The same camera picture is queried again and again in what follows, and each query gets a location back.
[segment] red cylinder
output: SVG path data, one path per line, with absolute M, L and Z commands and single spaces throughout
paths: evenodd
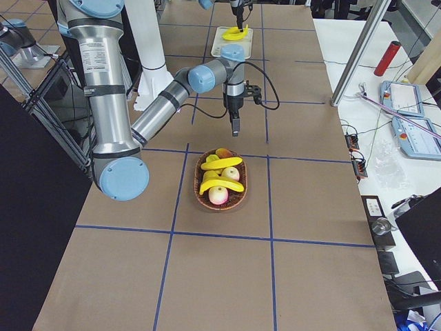
M 383 57 L 380 60 L 377 68 L 373 72 L 374 75 L 381 77 L 386 71 L 389 64 L 391 64 L 393 58 L 397 54 L 398 50 L 401 47 L 401 43 L 399 41 L 392 41 L 386 52 L 384 52 Z

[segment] blue joint cap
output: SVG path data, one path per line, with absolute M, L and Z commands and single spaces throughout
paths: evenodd
M 216 77 L 210 68 L 201 64 L 188 72 L 188 83 L 196 93 L 205 93 L 213 90 Z
M 3 43 L 0 41 L 0 48 L 6 53 L 6 55 L 8 55 L 9 57 L 11 57 L 12 55 L 15 55 L 15 53 L 17 53 L 19 50 L 16 50 L 15 48 L 13 48 L 9 43 Z
M 229 45 L 223 46 L 220 49 L 220 56 L 224 59 L 244 62 L 245 61 L 245 51 L 241 45 L 236 43 L 231 43 Z
M 149 178 L 149 170 L 143 160 L 121 157 L 106 165 L 99 177 L 99 186 L 112 199 L 127 201 L 144 192 Z
M 64 36 L 68 38 L 73 38 L 72 33 L 70 33 L 69 28 L 67 26 L 64 26 L 63 24 L 57 22 L 58 25 L 58 31 Z
M 25 28 L 26 23 L 23 19 L 8 19 L 7 21 L 1 22 L 7 28 Z
M 70 0 L 70 2 L 81 12 L 97 19 L 109 19 L 116 16 L 124 7 L 124 0 Z
M 201 5 L 201 7 L 204 8 L 205 10 L 210 9 L 213 5 L 211 0 L 198 0 L 198 2 Z

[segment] fruit basket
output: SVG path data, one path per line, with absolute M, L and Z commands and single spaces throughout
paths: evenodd
M 237 153 L 230 150 L 230 152 L 233 154 L 234 157 L 240 157 Z M 236 207 L 239 203 L 242 202 L 242 200 L 245 198 L 245 195 L 247 194 L 248 189 L 248 182 L 247 182 L 247 167 L 245 165 L 245 162 L 242 161 L 238 165 L 235 165 L 234 167 L 239 171 L 240 178 L 238 180 L 239 183 L 241 183 L 244 187 L 243 192 L 236 192 L 233 190 L 228 189 L 228 199 L 226 202 L 220 204 L 220 205 L 214 205 L 208 197 L 208 190 L 203 193 L 203 195 L 199 194 L 199 188 L 201 187 L 201 183 L 203 181 L 203 175 L 204 170 L 201 169 L 202 163 L 205 163 L 206 158 L 211 155 L 215 154 L 216 150 L 210 150 L 204 154 L 201 155 L 198 162 L 196 163 L 196 168 L 194 170 L 194 194 L 196 195 L 196 199 L 206 208 L 209 208 L 211 210 L 229 210 L 234 207 Z

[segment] white pillar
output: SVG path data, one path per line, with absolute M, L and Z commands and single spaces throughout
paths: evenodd
M 144 110 L 173 80 L 167 71 L 154 0 L 125 0 L 143 74 L 135 110 Z

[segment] yellow banana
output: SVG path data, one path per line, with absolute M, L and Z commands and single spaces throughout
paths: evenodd
M 216 160 L 219 160 L 219 159 L 220 159 L 220 157 L 218 157 L 216 154 L 210 154 L 205 159 L 205 162 L 212 162 L 212 161 L 216 161 Z
M 202 178 L 202 181 L 205 181 L 206 179 L 210 177 L 219 177 L 219 175 L 214 170 L 208 170 L 204 172 L 204 177 Z
M 228 168 L 232 166 L 237 166 L 239 163 L 242 163 L 242 159 L 240 157 L 227 157 L 226 159 L 219 159 L 211 162 L 205 162 L 201 164 L 202 170 L 217 170 Z
M 204 192 L 213 186 L 223 186 L 224 188 L 229 188 L 230 190 L 237 191 L 237 192 L 243 192 L 244 187 L 241 183 L 238 181 L 235 181 L 233 179 L 227 178 L 227 177 L 210 177 L 204 180 L 199 188 L 199 195 L 204 194 Z

